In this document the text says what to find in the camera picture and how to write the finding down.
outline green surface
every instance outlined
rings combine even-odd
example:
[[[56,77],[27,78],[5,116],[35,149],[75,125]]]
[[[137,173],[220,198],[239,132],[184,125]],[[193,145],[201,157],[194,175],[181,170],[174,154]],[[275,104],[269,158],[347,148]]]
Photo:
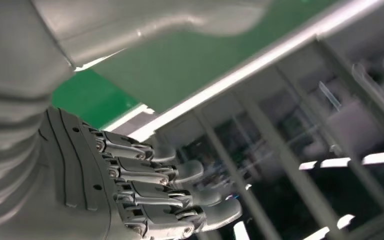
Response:
[[[70,79],[55,93],[54,103],[98,127],[134,105],[129,95],[162,113],[335,2],[338,0],[273,0],[262,21],[239,36],[210,37],[182,31],[126,49],[94,66],[95,72],[82,72]],[[81,96],[78,99],[70,99],[69,90],[77,85],[71,82],[83,83],[81,90],[74,89],[80,92],[72,94]],[[110,94],[95,95],[101,88]],[[93,95],[95,100],[87,99]]]
[[[52,104],[102,128],[139,102],[92,69],[77,72],[54,93]]]

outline metal bar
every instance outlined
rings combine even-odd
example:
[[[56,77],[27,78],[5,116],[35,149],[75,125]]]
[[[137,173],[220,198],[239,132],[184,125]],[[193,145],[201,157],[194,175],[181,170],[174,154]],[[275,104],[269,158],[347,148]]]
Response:
[[[235,95],[249,114],[249,117],[254,121],[261,135],[265,136],[269,144],[278,153],[280,163],[286,175],[295,186],[304,203],[308,206],[317,223],[321,227],[328,227],[330,229],[329,235],[332,239],[345,239],[345,233],[337,227],[338,216],[310,177],[305,172],[299,170],[299,160],[289,149],[269,118],[246,93],[236,91]]]
[[[203,129],[205,130],[210,142],[213,144],[216,152],[218,153],[220,159],[223,161],[224,165],[227,168],[231,178],[236,184],[237,190],[239,191],[240,196],[243,198],[245,204],[247,205],[251,215],[254,217],[255,223],[258,228],[261,230],[261,233],[270,240],[281,240],[279,233],[276,231],[269,217],[259,204],[258,200],[251,191],[247,191],[245,186],[246,183],[242,176],[238,173],[238,169],[235,163],[232,161],[229,153],[226,151],[221,141],[216,135],[216,132],[211,127],[210,123],[204,117],[201,111],[194,109],[196,117],[201,123]]]
[[[374,198],[377,204],[379,204],[379,206],[384,209],[383,187],[378,183],[378,181],[375,180],[375,178],[370,174],[369,171],[367,171],[363,166],[359,164],[359,158],[357,157],[358,155],[354,151],[352,151],[347,145],[341,144],[341,141],[339,141],[339,137],[336,135],[334,129],[332,129],[326,124],[326,121],[316,110],[317,108],[309,100],[307,93],[302,89],[302,87],[300,87],[299,84],[297,84],[296,82],[290,81],[280,69],[276,69],[280,78],[282,78],[282,80],[286,83],[286,88],[289,90],[289,92],[293,96],[295,95],[296,97],[298,97],[304,103],[300,105],[301,109],[311,119],[320,124],[321,132],[326,138],[327,142],[330,144],[330,146],[339,146],[341,151],[343,151],[343,153],[347,157],[351,158],[351,161],[349,162],[350,169],[357,176],[357,178],[360,180],[360,182],[367,190],[367,192],[371,195],[371,197]]]
[[[353,75],[352,65],[337,55],[323,40],[315,40],[312,45],[343,83],[371,110],[384,128],[384,93],[373,86],[371,79],[368,79],[369,76]]]

